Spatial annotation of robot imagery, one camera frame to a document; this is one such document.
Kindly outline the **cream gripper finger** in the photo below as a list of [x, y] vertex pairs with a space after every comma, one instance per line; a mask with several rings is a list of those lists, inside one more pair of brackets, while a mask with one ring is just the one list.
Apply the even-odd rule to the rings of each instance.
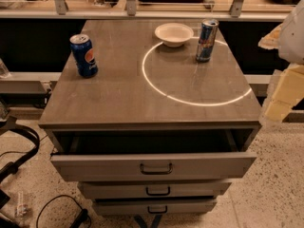
[[304, 99], [304, 66], [289, 64], [280, 73], [274, 92], [268, 97], [263, 117], [272, 122], [282, 122], [292, 108]]
[[267, 35], [262, 37], [257, 45], [260, 48], [264, 48], [264, 49], [278, 49], [278, 41], [279, 41], [281, 29], [282, 29], [282, 25], [278, 25]]

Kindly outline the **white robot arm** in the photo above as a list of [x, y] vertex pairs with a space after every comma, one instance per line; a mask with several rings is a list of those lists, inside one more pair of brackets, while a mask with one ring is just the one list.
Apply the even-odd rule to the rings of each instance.
[[289, 62], [279, 80], [264, 116], [282, 122], [292, 108], [304, 99], [304, 0], [300, 0], [282, 24], [258, 42], [260, 48], [277, 49]]

